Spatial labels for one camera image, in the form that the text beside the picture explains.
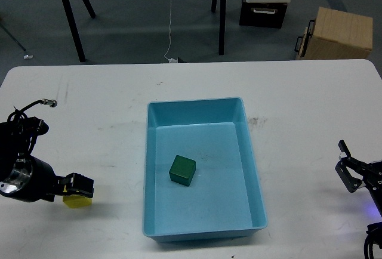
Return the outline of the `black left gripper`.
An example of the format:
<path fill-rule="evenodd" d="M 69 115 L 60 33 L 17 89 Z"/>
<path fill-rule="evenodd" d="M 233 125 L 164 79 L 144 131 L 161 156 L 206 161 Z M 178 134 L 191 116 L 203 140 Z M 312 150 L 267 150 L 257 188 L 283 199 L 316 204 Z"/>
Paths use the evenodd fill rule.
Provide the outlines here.
<path fill-rule="evenodd" d="M 1 180 L 1 195 L 23 202 L 52 202 L 63 194 L 93 198 L 94 180 L 78 173 L 57 176 L 51 165 L 33 156 L 16 160 Z"/>

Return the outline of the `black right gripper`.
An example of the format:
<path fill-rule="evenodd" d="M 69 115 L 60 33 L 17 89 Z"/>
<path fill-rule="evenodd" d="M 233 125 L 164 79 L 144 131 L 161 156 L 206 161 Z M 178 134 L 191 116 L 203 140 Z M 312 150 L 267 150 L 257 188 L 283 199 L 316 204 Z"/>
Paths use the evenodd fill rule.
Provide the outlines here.
<path fill-rule="evenodd" d="M 344 140 L 338 142 L 340 149 L 339 161 L 335 166 L 335 170 L 346 189 L 350 193 L 354 193 L 365 183 L 365 187 L 370 192 L 372 200 L 381 214 L 381 161 L 366 164 L 352 157 Z M 363 176 L 363 180 L 352 176 L 349 170 Z"/>

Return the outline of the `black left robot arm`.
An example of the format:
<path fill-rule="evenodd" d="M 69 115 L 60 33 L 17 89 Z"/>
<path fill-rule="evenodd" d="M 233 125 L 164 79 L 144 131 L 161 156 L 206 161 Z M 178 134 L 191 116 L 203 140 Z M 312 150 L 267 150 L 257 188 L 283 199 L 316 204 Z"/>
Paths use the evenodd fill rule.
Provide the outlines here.
<path fill-rule="evenodd" d="M 37 104 L 55 108 L 56 100 L 40 99 L 22 109 L 14 109 L 1 123 L 1 196 L 23 202 L 53 202 L 56 196 L 94 196 L 94 180 L 78 173 L 56 175 L 50 164 L 34 157 L 39 136 L 49 126 L 26 111 Z"/>

